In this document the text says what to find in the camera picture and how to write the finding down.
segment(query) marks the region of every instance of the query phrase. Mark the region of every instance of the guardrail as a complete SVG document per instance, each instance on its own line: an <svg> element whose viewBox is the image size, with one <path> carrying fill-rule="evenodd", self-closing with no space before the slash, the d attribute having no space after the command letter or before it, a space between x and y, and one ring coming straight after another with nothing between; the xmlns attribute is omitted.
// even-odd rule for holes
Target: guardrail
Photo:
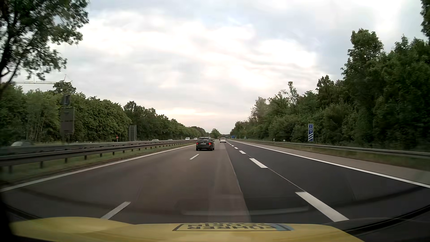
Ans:
<svg viewBox="0 0 430 242"><path fill-rule="evenodd" d="M28 149L20 150L20 147L8 147L15 152L13 155L2 155L0 156L0 167L9 167L9 172L12 173L12 166L19 164L28 164L40 162L40 168L43 168L44 161L64 159L67 163L68 158L83 156L84 160L87 159L88 155L100 154L100 157L104 153L126 150L142 149L161 146L172 146L178 144L195 143L196 140L160 140L160 141L140 141L140 142L111 142L111 143L90 143L90 144L77 144L77 145L54 145L54 146L39 146L39 149L35 147L26 147Z"/></svg>
<svg viewBox="0 0 430 242"><path fill-rule="evenodd" d="M391 150L391 149L372 149L372 148L360 148L360 147L348 147L348 146L315 145L315 144L305 144L305 143L289 143L289 142L247 140L247 139L235 139L235 140L242 140L242 141L256 142L256 143L284 144L284 145L292 145L292 146L310 146L315 148L337 149L337 150L346 150L346 151L353 151L353 152L364 152L364 153L373 153L373 154L382 154L382 155L396 155L396 156L430 159L430 153L428 152Z"/></svg>
<svg viewBox="0 0 430 242"><path fill-rule="evenodd" d="M185 140L158 140L158 141L131 141L131 142L104 142L104 143L70 143L70 144L53 144L53 145L35 145L35 146L7 146L0 148L0 156L14 155L25 153L37 153L48 151L60 151L70 149L86 149L98 147L113 147L113 146L126 146L126 145L140 145L152 144L163 142L176 142Z"/></svg>

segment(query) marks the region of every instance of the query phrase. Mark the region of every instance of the sky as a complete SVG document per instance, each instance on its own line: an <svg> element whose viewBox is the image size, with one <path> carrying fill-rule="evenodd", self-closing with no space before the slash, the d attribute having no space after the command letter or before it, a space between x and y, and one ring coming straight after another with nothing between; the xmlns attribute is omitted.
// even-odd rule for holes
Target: sky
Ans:
<svg viewBox="0 0 430 242"><path fill-rule="evenodd" d="M300 94L341 79L352 31L390 51L421 33L420 0L91 0L78 45L53 45L67 69L47 81L186 126L230 133L255 100L292 81ZM16 78L25 79L25 74ZM24 90L51 85L23 84Z"/></svg>

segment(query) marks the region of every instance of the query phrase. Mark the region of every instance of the forest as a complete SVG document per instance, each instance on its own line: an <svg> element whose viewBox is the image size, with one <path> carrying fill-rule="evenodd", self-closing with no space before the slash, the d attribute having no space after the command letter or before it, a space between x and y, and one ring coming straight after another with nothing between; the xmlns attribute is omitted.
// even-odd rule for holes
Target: forest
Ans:
<svg viewBox="0 0 430 242"><path fill-rule="evenodd" d="M110 100L77 93L70 82L59 81L52 90L23 92L21 86L9 85L0 102L0 145L17 140L34 143L61 142L60 108L64 93L71 94L75 108L74 133L67 142L128 141L129 125L137 127L137 140L185 139L208 136L200 127L186 127L175 119L157 114L134 101L124 107Z"/></svg>
<svg viewBox="0 0 430 242"><path fill-rule="evenodd" d="M390 52L375 32L352 31L343 78L322 76L315 90L299 95L293 83L269 98L258 97L238 138L429 151L430 1L422 0L426 40L402 36Z"/></svg>

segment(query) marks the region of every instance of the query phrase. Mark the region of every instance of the grass verge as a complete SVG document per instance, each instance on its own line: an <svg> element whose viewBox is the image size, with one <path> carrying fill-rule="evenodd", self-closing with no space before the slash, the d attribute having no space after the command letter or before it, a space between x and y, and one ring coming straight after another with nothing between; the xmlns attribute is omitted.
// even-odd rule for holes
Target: grass verge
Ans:
<svg viewBox="0 0 430 242"><path fill-rule="evenodd" d="M139 155L146 155L154 152L159 152L167 149L174 149L183 146L189 146L191 144L180 144L175 146L165 146L165 147L152 147L141 148L141 150L135 149L133 151L126 150L123 152L104 153L102 157L99 154L89 155L87 159L84 160L83 156L69 158L67 163L64 159L44 161L43 168L40 168L40 163L29 163L14 165L12 173L9 173L7 167L3 167L0 175L0 183L15 183L27 180L33 180L36 178L42 178L47 176L52 176L54 174L70 172L74 170L79 170L81 168L88 168L91 166L96 166L100 164L105 164L113 161L118 161L125 158L131 158Z"/></svg>
<svg viewBox="0 0 430 242"><path fill-rule="evenodd" d="M352 158L352 159L362 160L362 161L371 161L371 162L377 162L382 164L390 164L390 165L408 167L408 168L413 168L413 169L423 170L423 171L430 171L430 160L424 159L424 158L372 154L372 153L365 153L365 152L325 149L325 148L317 148L317 147L310 147L310 146L298 146L298 145L288 145L288 144L279 144L279 143L264 143L264 142L258 142L255 140L246 140L246 142L277 146L277 147L283 147L288 149L296 149L296 150L308 151L308 152L325 154L325 155Z"/></svg>

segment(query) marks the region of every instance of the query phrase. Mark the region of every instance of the asphalt road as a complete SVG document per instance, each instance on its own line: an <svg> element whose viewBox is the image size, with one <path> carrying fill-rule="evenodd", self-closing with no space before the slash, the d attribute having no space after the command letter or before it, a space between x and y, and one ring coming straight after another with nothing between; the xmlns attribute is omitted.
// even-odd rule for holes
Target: asphalt road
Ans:
<svg viewBox="0 0 430 242"><path fill-rule="evenodd" d="M187 146L1 195L13 220L313 223L364 241L430 236L430 188L228 142L216 141L214 151Z"/></svg>

